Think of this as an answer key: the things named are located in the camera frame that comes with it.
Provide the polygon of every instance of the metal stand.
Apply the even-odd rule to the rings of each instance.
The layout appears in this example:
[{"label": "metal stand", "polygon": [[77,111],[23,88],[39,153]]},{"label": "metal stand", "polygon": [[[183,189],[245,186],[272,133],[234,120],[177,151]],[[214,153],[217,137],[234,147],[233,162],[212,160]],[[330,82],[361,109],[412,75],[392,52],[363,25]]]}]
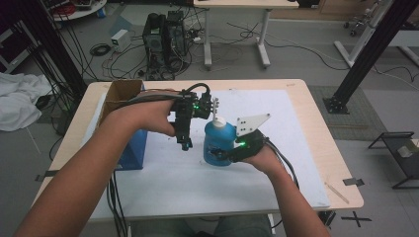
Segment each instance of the metal stand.
[{"label": "metal stand", "polygon": [[206,9],[205,11],[206,16],[206,42],[204,43],[204,65],[206,66],[207,70],[210,70],[212,66],[212,59],[210,55],[210,9]]},{"label": "metal stand", "polygon": [[418,5],[419,0],[397,0],[393,2],[342,84],[330,98],[329,114],[342,111],[377,59]]},{"label": "metal stand", "polygon": [[[400,166],[403,173],[406,175],[406,178],[394,185],[392,188],[394,190],[415,190],[419,189],[417,186],[402,186],[403,184],[407,183],[410,180],[417,180],[418,173],[416,170],[414,170],[415,167],[418,166],[418,163],[409,163],[406,164],[406,162],[410,162],[407,159],[411,159],[412,161],[414,159],[418,159],[417,157],[409,157],[409,158],[402,158],[398,152],[397,149],[403,144],[403,142],[408,141],[412,138],[414,132],[413,131],[399,131],[399,132],[383,132],[382,134],[377,137],[376,140],[371,143],[371,145],[368,147],[369,149],[379,149],[379,148],[387,148],[393,158],[397,161],[398,165]],[[378,141],[382,140],[385,143],[384,146],[380,147],[373,147]]]},{"label": "metal stand", "polygon": [[[258,46],[259,54],[262,59],[262,64],[265,68],[269,67],[271,65],[271,62],[269,61],[268,53],[265,48],[265,36],[266,31],[268,30],[268,24],[269,24],[269,17],[271,15],[272,9],[266,9],[263,16],[263,22],[262,22],[262,32],[260,34],[259,38],[256,38],[256,44]],[[205,18],[206,18],[206,32],[205,37],[206,40],[204,42],[204,56],[205,61],[204,65],[207,68],[207,70],[210,70],[212,66],[212,60],[211,60],[211,54],[210,54],[210,9],[206,9],[205,11]]]},{"label": "metal stand", "polygon": [[266,52],[266,48],[265,48],[265,36],[266,36],[266,30],[268,30],[269,16],[271,15],[271,11],[272,9],[266,9],[263,16],[261,36],[259,38],[256,38],[259,53],[261,55],[262,63],[265,68],[271,65],[271,62],[269,61],[268,53]]},{"label": "metal stand", "polygon": [[364,46],[370,40],[370,37],[376,31],[376,27],[377,27],[379,21],[381,20],[382,16],[384,16],[384,14],[388,10],[388,8],[391,6],[391,2],[392,2],[392,0],[383,0],[380,3],[381,6],[379,6],[379,8],[377,10],[377,13],[374,15],[374,17],[370,21],[370,23],[367,24],[366,29],[364,30],[363,34],[360,36],[360,39],[358,39],[357,44],[355,44],[351,53],[348,53],[348,51],[345,49],[345,47],[343,46],[343,44],[341,42],[334,41],[334,44],[335,44],[336,48],[342,54],[346,63],[348,63],[348,65],[350,67],[352,67],[354,65],[354,62],[357,59],[358,55],[360,54],[361,50],[364,48]]}]

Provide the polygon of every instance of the black tape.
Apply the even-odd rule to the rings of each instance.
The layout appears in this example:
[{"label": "black tape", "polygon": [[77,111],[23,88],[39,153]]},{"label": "black tape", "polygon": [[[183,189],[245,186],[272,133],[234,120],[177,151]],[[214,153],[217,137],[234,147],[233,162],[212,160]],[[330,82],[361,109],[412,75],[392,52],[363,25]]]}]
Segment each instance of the black tape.
[{"label": "black tape", "polygon": [[364,184],[365,184],[365,183],[364,183],[364,181],[363,181],[362,179],[357,180],[357,179],[355,179],[355,178],[351,178],[351,179],[346,179],[346,180],[343,180],[343,183],[344,183],[346,186],[357,185],[357,187],[362,186],[362,185],[364,185]]},{"label": "black tape", "polygon": [[59,170],[45,171],[44,177],[54,177]]}]

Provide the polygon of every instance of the blue liquid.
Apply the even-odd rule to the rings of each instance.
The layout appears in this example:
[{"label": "blue liquid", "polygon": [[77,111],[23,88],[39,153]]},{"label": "blue liquid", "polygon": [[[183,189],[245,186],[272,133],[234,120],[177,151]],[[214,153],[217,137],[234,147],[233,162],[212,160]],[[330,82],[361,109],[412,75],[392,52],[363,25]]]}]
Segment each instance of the blue liquid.
[{"label": "blue liquid", "polygon": [[234,140],[236,138],[236,130],[233,125],[227,123],[225,127],[216,127],[212,121],[207,123],[206,138],[204,140],[204,159],[207,163],[214,166],[228,166],[231,164],[229,160],[219,160],[211,154],[216,150],[232,150],[234,148]]}]

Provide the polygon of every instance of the cardboard box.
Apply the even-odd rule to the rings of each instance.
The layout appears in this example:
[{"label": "cardboard box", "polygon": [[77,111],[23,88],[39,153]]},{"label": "cardboard box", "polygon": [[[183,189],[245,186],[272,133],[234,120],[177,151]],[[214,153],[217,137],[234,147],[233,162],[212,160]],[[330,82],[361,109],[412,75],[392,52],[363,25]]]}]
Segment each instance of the cardboard box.
[{"label": "cardboard box", "polygon": [[[116,110],[125,101],[138,95],[144,89],[142,80],[113,81],[106,95],[104,105],[99,115],[100,125],[107,115]],[[138,130],[126,145],[126,149],[118,162],[116,170],[140,170],[144,159],[147,131]]]}]

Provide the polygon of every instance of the forearm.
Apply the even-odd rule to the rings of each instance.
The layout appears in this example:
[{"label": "forearm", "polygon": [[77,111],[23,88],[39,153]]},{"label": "forearm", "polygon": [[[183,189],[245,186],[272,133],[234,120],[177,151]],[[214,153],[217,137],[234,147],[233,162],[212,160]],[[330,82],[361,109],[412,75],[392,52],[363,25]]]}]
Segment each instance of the forearm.
[{"label": "forearm", "polygon": [[268,175],[274,186],[287,236],[329,236],[284,167]]},{"label": "forearm", "polygon": [[118,115],[111,114],[57,173],[17,235],[76,236],[80,233],[134,132],[128,124],[115,125],[116,122],[121,122]]}]

